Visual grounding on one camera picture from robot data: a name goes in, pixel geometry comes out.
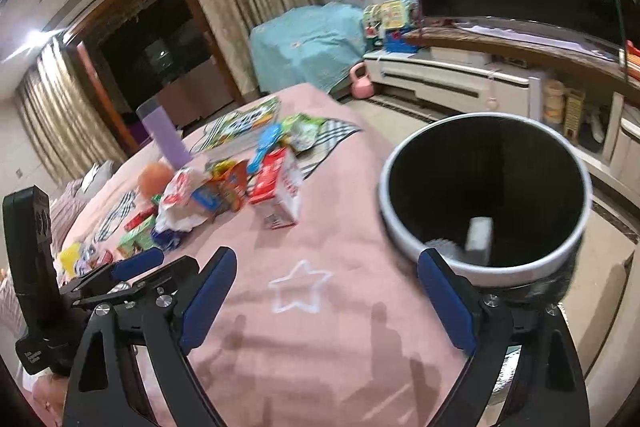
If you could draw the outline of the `person left hand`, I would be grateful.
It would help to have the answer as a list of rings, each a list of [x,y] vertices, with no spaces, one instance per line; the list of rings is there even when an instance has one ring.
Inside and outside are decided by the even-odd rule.
[[[61,426],[68,389],[68,378],[53,373],[40,375],[32,391],[35,400],[54,418],[55,425]]]

